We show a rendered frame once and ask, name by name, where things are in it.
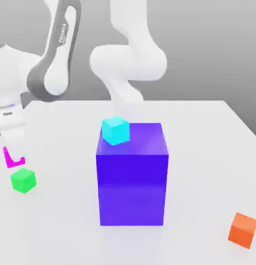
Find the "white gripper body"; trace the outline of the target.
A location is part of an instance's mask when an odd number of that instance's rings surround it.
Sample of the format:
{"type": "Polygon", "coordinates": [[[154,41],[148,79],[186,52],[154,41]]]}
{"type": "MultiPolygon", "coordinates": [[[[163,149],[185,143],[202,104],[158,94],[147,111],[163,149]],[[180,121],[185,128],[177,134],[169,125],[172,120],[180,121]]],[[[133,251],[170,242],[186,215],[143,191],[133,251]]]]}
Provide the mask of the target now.
{"type": "Polygon", "coordinates": [[[7,107],[0,108],[0,135],[3,136],[5,132],[23,127],[25,119],[23,114],[23,107],[7,107]]]}

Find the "small green cube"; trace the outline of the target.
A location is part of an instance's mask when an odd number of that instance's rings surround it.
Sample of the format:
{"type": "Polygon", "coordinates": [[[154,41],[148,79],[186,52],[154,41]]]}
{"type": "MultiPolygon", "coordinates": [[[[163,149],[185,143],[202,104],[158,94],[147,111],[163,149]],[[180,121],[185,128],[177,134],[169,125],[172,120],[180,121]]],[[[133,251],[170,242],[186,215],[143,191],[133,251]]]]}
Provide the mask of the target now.
{"type": "Polygon", "coordinates": [[[10,176],[14,190],[26,193],[37,185],[34,171],[21,168],[10,176]]]}

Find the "small cyan cube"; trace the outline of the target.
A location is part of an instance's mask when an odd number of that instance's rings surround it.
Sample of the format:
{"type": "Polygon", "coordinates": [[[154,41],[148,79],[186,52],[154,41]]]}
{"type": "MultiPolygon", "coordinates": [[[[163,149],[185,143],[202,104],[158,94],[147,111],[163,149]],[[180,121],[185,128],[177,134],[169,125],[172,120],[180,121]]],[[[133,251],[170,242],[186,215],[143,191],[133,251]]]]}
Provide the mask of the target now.
{"type": "Polygon", "coordinates": [[[130,140],[130,123],[120,116],[102,121],[102,137],[110,145],[118,145],[130,140]]]}

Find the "small orange cube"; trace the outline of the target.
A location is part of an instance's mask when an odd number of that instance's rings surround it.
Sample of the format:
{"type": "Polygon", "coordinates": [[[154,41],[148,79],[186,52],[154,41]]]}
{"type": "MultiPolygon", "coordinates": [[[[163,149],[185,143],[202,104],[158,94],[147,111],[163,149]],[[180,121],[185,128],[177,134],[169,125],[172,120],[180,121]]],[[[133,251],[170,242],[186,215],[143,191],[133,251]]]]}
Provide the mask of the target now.
{"type": "Polygon", "coordinates": [[[236,213],[231,224],[228,240],[249,249],[255,230],[256,219],[236,213]]]}

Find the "large purple box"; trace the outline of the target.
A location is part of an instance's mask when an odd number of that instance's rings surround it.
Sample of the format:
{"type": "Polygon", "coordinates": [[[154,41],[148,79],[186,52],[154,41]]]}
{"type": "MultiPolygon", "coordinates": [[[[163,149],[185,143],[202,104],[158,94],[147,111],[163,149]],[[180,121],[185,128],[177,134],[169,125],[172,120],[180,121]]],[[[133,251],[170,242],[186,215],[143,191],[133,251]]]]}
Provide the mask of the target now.
{"type": "Polygon", "coordinates": [[[130,124],[130,140],[99,138],[96,151],[102,226],[162,226],[169,152],[160,123],[130,124]]]}

